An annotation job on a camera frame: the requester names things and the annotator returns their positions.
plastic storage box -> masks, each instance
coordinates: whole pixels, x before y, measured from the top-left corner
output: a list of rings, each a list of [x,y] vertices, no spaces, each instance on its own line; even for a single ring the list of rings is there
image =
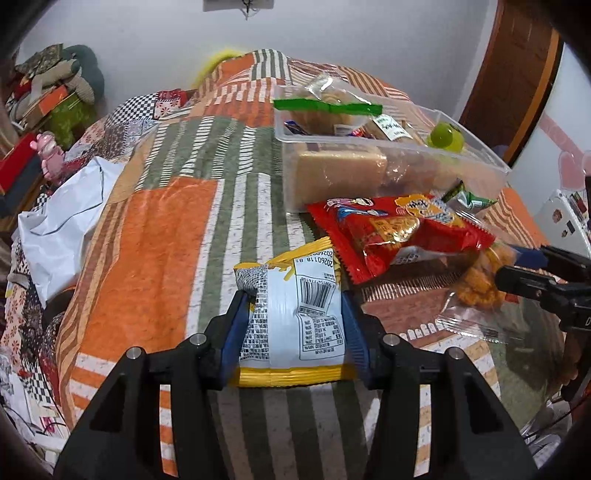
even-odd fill
[[[299,86],[277,85],[273,98],[289,98]],[[283,196],[288,212],[305,212],[309,203],[331,198],[444,193],[463,180],[472,193],[494,199],[510,168],[478,138],[438,110],[412,102],[357,95],[384,106],[398,122],[406,120],[423,139],[440,121],[464,136],[461,154],[427,146],[359,137],[295,135],[284,126],[289,111],[275,110],[275,136],[282,143]]]

candy wrapper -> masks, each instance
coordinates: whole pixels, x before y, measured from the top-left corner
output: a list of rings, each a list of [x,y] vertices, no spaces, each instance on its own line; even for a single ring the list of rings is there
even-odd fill
[[[496,203],[496,200],[479,197],[467,191],[464,182],[460,182],[441,199],[453,210],[461,210],[473,215],[480,213]]]

wooden door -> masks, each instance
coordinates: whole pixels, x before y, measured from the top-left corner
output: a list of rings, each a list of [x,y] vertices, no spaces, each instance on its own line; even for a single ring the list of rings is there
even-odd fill
[[[561,53],[558,33],[539,15],[499,0],[491,39],[460,123],[511,165],[545,102]]]

metal screw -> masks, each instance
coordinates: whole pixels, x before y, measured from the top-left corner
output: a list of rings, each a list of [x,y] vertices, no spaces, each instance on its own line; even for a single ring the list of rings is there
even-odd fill
[[[207,342],[207,336],[204,333],[195,333],[191,335],[189,342],[195,346],[203,345],[205,342]]]
[[[396,346],[400,343],[400,337],[398,335],[395,335],[393,333],[386,333],[386,335],[384,335],[382,337],[382,341],[389,346]]]
[[[452,357],[454,360],[459,360],[460,358],[464,358],[464,350],[458,348],[457,346],[452,346],[451,348],[447,349],[447,354]]]
[[[140,355],[142,354],[142,349],[138,346],[133,346],[131,348],[129,348],[126,352],[125,352],[125,356],[127,358],[131,358],[132,360],[135,360],[136,358],[138,358]]]

red snack bag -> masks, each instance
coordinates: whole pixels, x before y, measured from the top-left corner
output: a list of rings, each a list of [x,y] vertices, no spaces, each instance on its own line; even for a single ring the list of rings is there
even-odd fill
[[[355,284],[381,275],[392,263],[478,251],[495,240],[429,194],[332,199],[307,208],[329,234]]]

